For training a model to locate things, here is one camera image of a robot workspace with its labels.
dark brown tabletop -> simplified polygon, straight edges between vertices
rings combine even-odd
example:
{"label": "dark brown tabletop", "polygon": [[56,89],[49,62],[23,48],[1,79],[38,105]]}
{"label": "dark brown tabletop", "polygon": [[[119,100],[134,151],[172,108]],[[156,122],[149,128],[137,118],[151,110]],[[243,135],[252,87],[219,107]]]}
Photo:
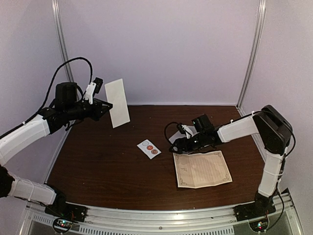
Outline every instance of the dark brown tabletop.
{"label": "dark brown tabletop", "polygon": [[[253,201],[264,162],[252,139],[244,137],[218,146],[232,183],[215,187],[178,188],[173,154],[164,126],[172,121],[191,125],[205,113],[214,125],[240,115],[233,106],[130,106],[131,122],[112,128],[110,115],[86,119],[71,130],[48,183],[69,202],[130,210],[181,210]],[[168,128],[168,136],[176,132]],[[150,160],[137,144],[149,139],[161,154]]]}

small white card with circles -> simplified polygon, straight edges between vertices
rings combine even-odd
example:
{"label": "small white card with circles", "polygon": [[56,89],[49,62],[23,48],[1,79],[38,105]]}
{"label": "small white card with circles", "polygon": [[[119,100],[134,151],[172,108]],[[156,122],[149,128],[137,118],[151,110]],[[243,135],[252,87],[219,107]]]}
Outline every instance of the small white card with circles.
{"label": "small white card with circles", "polygon": [[137,145],[137,147],[140,148],[141,151],[144,152],[150,159],[161,153],[161,151],[149,140],[141,142]]}

blank white paper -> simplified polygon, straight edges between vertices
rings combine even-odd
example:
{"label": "blank white paper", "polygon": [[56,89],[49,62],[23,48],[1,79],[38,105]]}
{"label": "blank white paper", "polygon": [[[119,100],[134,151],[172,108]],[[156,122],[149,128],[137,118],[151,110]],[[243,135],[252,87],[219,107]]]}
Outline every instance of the blank white paper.
{"label": "blank white paper", "polygon": [[105,84],[108,103],[113,104],[110,109],[113,128],[130,122],[123,79]]}

